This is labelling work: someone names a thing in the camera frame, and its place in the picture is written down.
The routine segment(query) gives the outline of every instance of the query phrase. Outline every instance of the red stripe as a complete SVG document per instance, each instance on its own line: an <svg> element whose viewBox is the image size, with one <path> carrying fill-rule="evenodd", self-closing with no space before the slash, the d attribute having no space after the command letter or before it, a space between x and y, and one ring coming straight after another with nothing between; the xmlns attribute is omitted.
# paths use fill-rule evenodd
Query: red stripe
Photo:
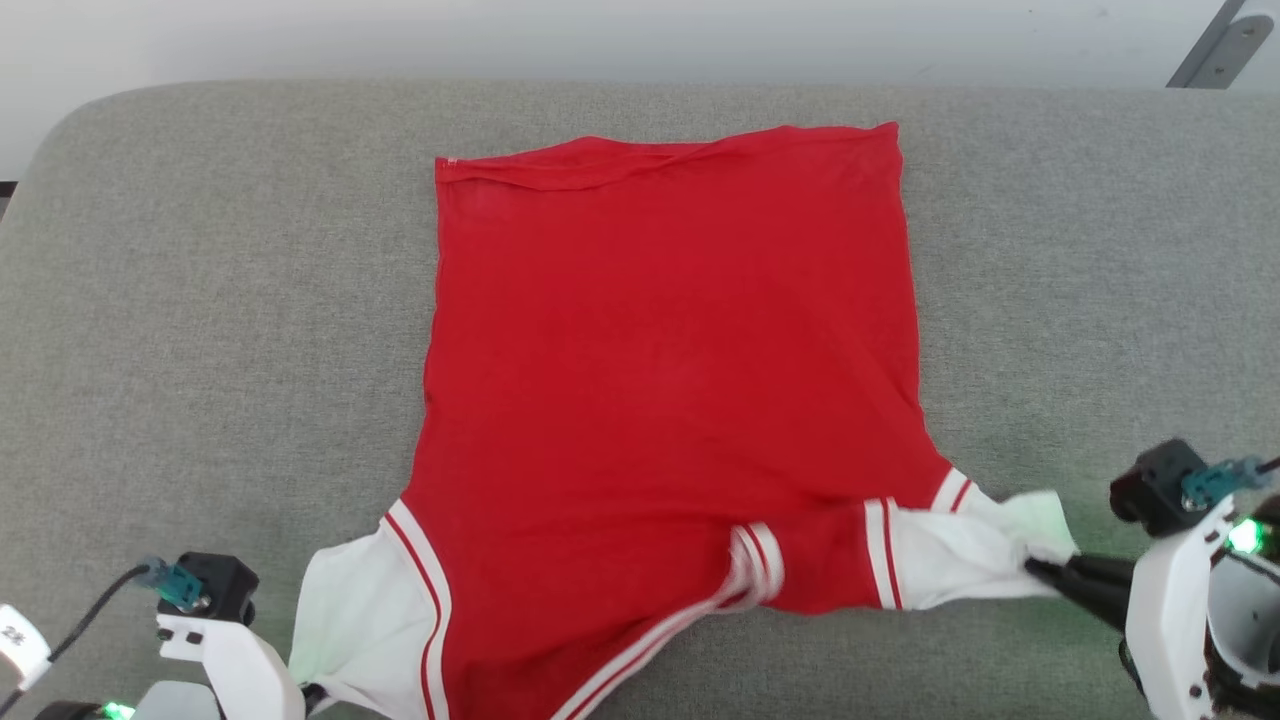
<svg viewBox="0 0 1280 720"><path fill-rule="evenodd" d="M586 706L589 706L589 705L591 705L591 701L594 701L596 697L599 697L599 694L602 692L605 692L605 688L608 688L613 683L613 680L616 680L618 678L618 675L622 675L627 670L635 667L636 662L644 661L645 660L645 655L648 655L650 650L653 650L654 647L659 647L663 643L666 643L667 641L669 641L671 638L676 637L676 634L678 634L681 630L684 630L685 628L687 628L689 624L692 623L696 619L698 618L695 616L689 623L685 623L682 625L677 624L672 629L669 629L666 633L658 635L652 643L649 643L648 647L644 648L644 651L640 652L640 655L636 655L631 660L631 662L627 662L626 665L623 665L622 667L620 667L617 673L609 675L608 680L605 680L600 687L595 688L595 692L593 692L591 694L586 696L586 700L584 700L582 703L579 705L573 710L573 714L568 716L568 720L576 720L579 717L582 717L582 715L581 715L582 708L586 707Z"/></svg>
<svg viewBox="0 0 1280 720"><path fill-rule="evenodd" d="M735 594L733 597L731 597L731 598L726 600L724 602L717 605L716 610L724 610L726 607L728 607L731 605L735 605L737 602L742 602L742 598L746 597L746 593L748 593L748 591L742 591L742 592Z"/></svg>
<svg viewBox="0 0 1280 720"><path fill-rule="evenodd" d="M755 553L760 556L760 566L764 568L763 594L767 596L769 594L769 588L772 587L772 583L769 580L769 577L772 575L772 573L769 573L769 559L764 556L764 546L760 544L760 538L755 537L755 530L753 530L750 525L742 525L742 529L746 530L746 534L751 536L751 544L755 546Z"/></svg>
<svg viewBox="0 0 1280 720"><path fill-rule="evenodd" d="M420 682L422 685L422 703L426 705L426 716L430 720L435 720L435 712L431 711L431 701L428 697L428 691L426 691L426 688L429 687L426 682L426 651L428 648L431 647L431 643L435 642L436 633L440 632L440 618L443 615L440 610L440 598L435 596L435 588L431 587L431 580L429 580L426 577L426 568L422 568L422 560L419 559L417 551L413 550L413 546L408 542L408 537L404 534L404 530L401 529L399 523L397 523L396 518L392 518L389 512L387 514L387 524L389 524L392 529L396 530L396 534L399 536L401 542L404 544L404 550L407 550L410 557L413 559L413 564L417 565L419 574L422 575L422 584L426 585L426 592L430 593L431 602L435 605L435 626L431 628L431 634L426 637L426 644L422 646L422 667L420 671Z"/></svg>
<svg viewBox="0 0 1280 720"><path fill-rule="evenodd" d="M888 502L881 502L881 509L884 512L884 559L888 560L888 584L893 587L893 605L901 610L902 596L897 592L897 573L893 570L893 541L888 533Z"/></svg>
<svg viewBox="0 0 1280 720"><path fill-rule="evenodd" d="M955 512L956 510L960 510L960 502L964 500L964 493L969 492L969 486L972 486L972 484L973 484L973 480L970 480L969 478L964 479L964 484L960 486L960 492L956 493L956 501L951 503L951 511L952 512Z"/></svg>

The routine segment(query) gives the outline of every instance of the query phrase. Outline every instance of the green led light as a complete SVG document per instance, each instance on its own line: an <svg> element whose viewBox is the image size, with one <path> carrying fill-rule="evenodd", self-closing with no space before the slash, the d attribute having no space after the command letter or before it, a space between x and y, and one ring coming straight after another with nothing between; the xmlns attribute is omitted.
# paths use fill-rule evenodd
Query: green led light
<svg viewBox="0 0 1280 720"><path fill-rule="evenodd" d="M1258 521L1244 519L1228 533L1226 544L1239 552L1254 552L1262 547L1262 533L1263 529Z"/></svg>
<svg viewBox="0 0 1280 720"><path fill-rule="evenodd" d="M129 720L133 717L133 708L118 702L109 702L102 706L102 717L106 720Z"/></svg>

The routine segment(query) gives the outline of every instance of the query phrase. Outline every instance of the gray cushion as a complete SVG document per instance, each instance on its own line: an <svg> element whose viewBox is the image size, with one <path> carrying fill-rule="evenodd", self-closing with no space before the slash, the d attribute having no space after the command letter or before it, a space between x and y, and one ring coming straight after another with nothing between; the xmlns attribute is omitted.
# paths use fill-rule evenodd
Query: gray cushion
<svg viewBox="0 0 1280 720"><path fill-rule="evenodd" d="M287 655L310 555L370 532L422 419L431 159L596 133L902 124L938 446L1062 495L1137 552L1107 482L1174 434L1280 452L1280 97L1164 91L232 82L93 102L0 223L0 601L60 637L147 552L241 556ZM20 706L136 700L161 661L122 594ZM677 638L599 717L1140 717L1062 601L769 611ZM333 716L343 715L342 711Z"/></svg>

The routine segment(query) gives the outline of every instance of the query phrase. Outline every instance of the white stripe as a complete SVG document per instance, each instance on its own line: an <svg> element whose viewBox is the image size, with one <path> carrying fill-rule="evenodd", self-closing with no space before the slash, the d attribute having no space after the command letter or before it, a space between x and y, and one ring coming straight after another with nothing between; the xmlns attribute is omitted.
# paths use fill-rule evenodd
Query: white stripe
<svg viewBox="0 0 1280 720"><path fill-rule="evenodd" d="M611 660L599 673L593 675L556 715L552 715L552 720L567 720L568 717L581 720L590 715L623 680L643 670L653 660L654 655L666 647L672 638L689 625L692 625L699 618L708 615L716 605L712 601L699 602L654 625L639 642ZM635 664L627 667L626 671L620 673L631 661L635 661Z"/></svg>
<svg viewBox="0 0 1280 720"><path fill-rule="evenodd" d="M759 602L756 602L756 598L753 597L755 594L755 585L751 583L751 571L749 570L751 565L750 555L748 553L746 547L744 547L741 542L733 542L736 539L737 536L730 538L731 561L728 569L728 579L724 580L724 587L721 588L721 594L723 594L721 605L723 605L726 601L739 594L741 594L742 597L740 597L737 602L732 605L723 605L723 607L721 605L717 605L716 609L712 610L712 612L714 612L716 615L742 612L745 610L750 610L756 605L759 605Z"/></svg>
<svg viewBox="0 0 1280 720"><path fill-rule="evenodd" d="M444 633L449 628L449 616L453 614L453 598L449 596L449 583L444 579L444 568L440 566L440 560L435 556L435 550L431 548L431 543L428 542L426 534L419 527L417 520L410 512L408 507L397 500L396 505L392 505L390 511L388 511L388 515L396 520L401 532L408 538L410 547L413 548L419 562L426 570L426 579L431 583L431 588L435 589L436 600L440 601L440 626L425 648L426 691L430 696L428 700L431 703L435 720L449 720L449 702L444 694L444 671L442 670ZM426 601L431 602L430 591L422 588L422 592L428 593Z"/></svg>
<svg viewBox="0 0 1280 720"><path fill-rule="evenodd" d="M782 592L782 580L786 575L782 548L778 546L778 538L773 537L773 530L764 523L753 523L751 532L755 533L755 539L760 541L760 547L764 548L764 566L768 570L769 587L760 602L768 602Z"/></svg>
<svg viewBox="0 0 1280 720"><path fill-rule="evenodd" d="M751 592L748 593L750 605L749 607L755 607L764 601L768 596L769 587L765 580L765 564L764 556L755 547L755 541L751 539L751 533L746 530L742 525L733 528L733 536L742 548L746 550L746 556L751 560Z"/></svg>
<svg viewBox="0 0 1280 720"><path fill-rule="evenodd" d="M951 468L947 477L942 480L942 486L938 487L938 495L933 496L933 505L929 510L934 512L951 512L951 506L956 502L956 496L960 495L960 489L964 488L965 480L968 480L960 470Z"/></svg>
<svg viewBox="0 0 1280 720"><path fill-rule="evenodd" d="M689 625L694 624L699 618L704 618L716 611L726 600L745 591L754 592L755 583L751 583L749 578L745 577L744 570L748 565L746 559L737 552L733 552L737 547L742 547L741 537L732 537L730 541L732 553L732 560L730 562L728 577L724 578L724 584L721 589L716 592L708 600L699 602L698 605L691 605L680 612L667 618L662 623L658 623L649 629L648 633L640 637L639 641L632 643L628 648L622 651L617 657L608 661L603 667L600 667L591 679L589 679L568 701L561 706L556 715L552 715L550 720L568 720L576 716L577 719L589 715L611 692L623 680L639 673L645 665L653 660L653 656L658 653L671 638L680 634ZM669 633L669 637L663 638L664 634ZM636 661L635 665L627 667L631 661Z"/></svg>
<svg viewBox="0 0 1280 720"><path fill-rule="evenodd" d="M881 596L881 607L896 610L893 580L888 574L888 548L884 546L884 506L878 500L863 503L867 520L867 555L872 561L872 577Z"/></svg>

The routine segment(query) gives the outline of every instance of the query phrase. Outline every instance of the white sleeve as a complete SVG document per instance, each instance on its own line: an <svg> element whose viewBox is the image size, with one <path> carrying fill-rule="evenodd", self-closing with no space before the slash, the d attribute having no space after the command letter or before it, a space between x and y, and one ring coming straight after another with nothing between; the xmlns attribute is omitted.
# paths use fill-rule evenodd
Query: white sleeve
<svg viewBox="0 0 1280 720"><path fill-rule="evenodd" d="M904 610L965 597L1056 596L1024 562L1065 562L1079 552L1052 491L997 503L972 487L957 512L891 506L888 523Z"/></svg>
<svg viewBox="0 0 1280 720"><path fill-rule="evenodd" d="M302 578L289 674L316 683L330 701L392 720L426 720L419 669L435 626L403 546L378 532L316 552Z"/></svg>

